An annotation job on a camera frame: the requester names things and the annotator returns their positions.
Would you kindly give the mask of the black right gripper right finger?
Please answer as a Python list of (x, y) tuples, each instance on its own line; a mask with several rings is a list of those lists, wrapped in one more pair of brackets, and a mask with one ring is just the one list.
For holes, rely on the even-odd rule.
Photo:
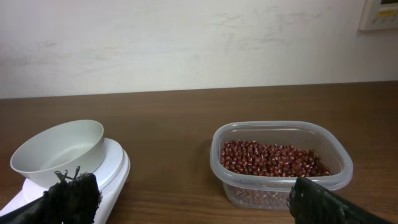
[(392, 224), (305, 177), (292, 187), (288, 208), (295, 224)]

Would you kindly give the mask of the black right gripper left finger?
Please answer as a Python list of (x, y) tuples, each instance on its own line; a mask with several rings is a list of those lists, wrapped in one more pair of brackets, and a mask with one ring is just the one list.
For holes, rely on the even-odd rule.
[(56, 171), (59, 182), (43, 195), (1, 216), (1, 224), (92, 224), (101, 203), (101, 192), (96, 176), (80, 173), (76, 168), (73, 177)]

